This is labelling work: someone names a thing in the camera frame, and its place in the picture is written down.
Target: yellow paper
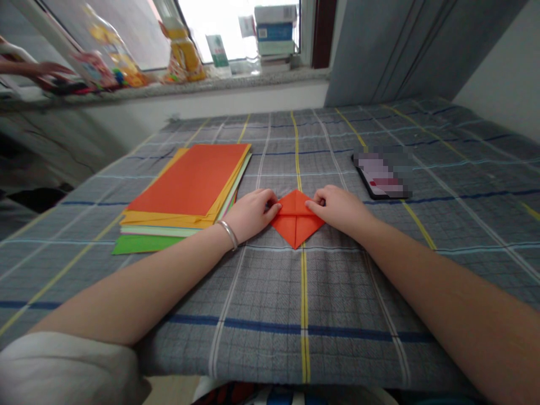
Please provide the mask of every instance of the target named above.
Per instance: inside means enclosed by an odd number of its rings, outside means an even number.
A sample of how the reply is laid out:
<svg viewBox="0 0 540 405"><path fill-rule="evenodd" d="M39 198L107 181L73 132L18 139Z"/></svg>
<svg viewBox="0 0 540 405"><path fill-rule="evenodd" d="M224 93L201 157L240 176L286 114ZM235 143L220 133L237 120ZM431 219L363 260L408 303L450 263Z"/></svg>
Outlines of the yellow paper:
<svg viewBox="0 0 540 405"><path fill-rule="evenodd" d="M231 192L231 188L238 176L244 160L249 152L251 145L246 145L246 150L235 167L234 172L229 177L225 187L215 200L212 207L206 215L183 215L183 214L163 214L163 213L148 213L144 211L125 210L125 218L120 222L121 225L138 225L138 226L166 226L180 228L208 228L214 224L221 207L225 203L227 196ZM188 149L179 149L174 158L163 168L159 175L162 175L180 159Z"/></svg>

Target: person's arm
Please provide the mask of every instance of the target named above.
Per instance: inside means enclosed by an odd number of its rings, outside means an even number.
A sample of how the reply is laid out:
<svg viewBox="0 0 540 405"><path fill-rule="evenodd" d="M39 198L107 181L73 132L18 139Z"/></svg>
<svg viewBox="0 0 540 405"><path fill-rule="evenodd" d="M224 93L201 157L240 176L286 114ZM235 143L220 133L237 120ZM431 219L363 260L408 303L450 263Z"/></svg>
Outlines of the person's arm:
<svg viewBox="0 0 540 405"><path fill-rule="evenodd" d="M45 82L43 76L53 76L57 79L67 80L61 73L75 74L71 69L54 62L9 62L0 61L0 74L24 76L38 85Z"/></svg>
<svg viewBox="0 0 540 405"><path fill-rule="evenodd" d="M376 219L351 193L326 186L314 200L306 206L364 246L483 394L501 404L538 401L538 312Z"/></svg>
<svg viewBox="0 0 540 405"><path fill-rule="evenodd" d="M281 208L272 190L241 198L224 221L242 243ZM265 212L266 204L273 204ZM133 345L152 329L233 248L220 225L111 274L58 307L28 333L52 331L105 343Z"/></svg>

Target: bed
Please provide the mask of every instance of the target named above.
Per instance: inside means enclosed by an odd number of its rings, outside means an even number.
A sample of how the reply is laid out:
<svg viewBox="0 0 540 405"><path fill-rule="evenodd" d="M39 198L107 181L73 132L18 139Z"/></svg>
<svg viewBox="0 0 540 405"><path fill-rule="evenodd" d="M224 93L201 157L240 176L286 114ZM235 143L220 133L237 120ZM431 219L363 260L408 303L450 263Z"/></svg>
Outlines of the bed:
<svg viewBox="0 0 540 405"><path fill-rule="evenodd" d="M177 148L246 142L238 197L260 187L312 196L326 184L540 308L540 146L441 99L178 120L0 242L0 347L62 302L146 254L112 256L122 210ZM373 201L350 156L403 146L406 202ZM324 225L293 250L272 227L227 254L136 347L147 375L468 391L361 246Z"/></svg>

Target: curtain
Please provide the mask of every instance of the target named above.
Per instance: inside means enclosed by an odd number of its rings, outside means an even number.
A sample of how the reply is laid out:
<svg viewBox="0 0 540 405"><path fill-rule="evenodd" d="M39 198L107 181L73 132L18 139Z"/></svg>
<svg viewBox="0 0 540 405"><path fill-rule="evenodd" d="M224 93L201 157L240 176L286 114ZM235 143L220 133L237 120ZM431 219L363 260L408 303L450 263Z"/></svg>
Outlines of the curtain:
<svg viewBox="0 0 540 405"><path fill-rule="evenodd" d="M325 106L453 99L526 2L347 1Z"/></svg>

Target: window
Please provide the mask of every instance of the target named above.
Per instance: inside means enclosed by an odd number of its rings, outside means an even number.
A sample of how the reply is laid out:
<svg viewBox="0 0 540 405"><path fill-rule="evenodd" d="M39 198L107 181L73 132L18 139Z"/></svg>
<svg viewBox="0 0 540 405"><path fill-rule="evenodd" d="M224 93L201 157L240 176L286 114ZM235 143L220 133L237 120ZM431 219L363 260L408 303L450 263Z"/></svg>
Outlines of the window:
<svg viewBox="0 0 540 405"><path fill-rule="evenodd" d="M99 50L113 67L106 52L90 35L83 9L88 3L120 34L142 70L161 69L169 63L169 41L159 28L159 15L152 0L42 0L53 16L82 49Z"/></svg>
<svg viewBox="0 0 540 405"><path fill-rule="evenodd" d="M229 60L244 59L256 47L254 41L244 42L240 34L238 17L253 14L255 6L296 4L298 19L292 36L300 50L300 1L299 0L178 0L178 5L197 45L203 63L212 63L206 35L219 34Z"/></svg>
<svg viewBox="0 0 540 405"><path fill-rule="evenodd" d="M52 61L71 67L8 0L0 0L0 35L13 45L24 48L38 62ZM21 76L10 78L19 86L34 85Z"/></svg>

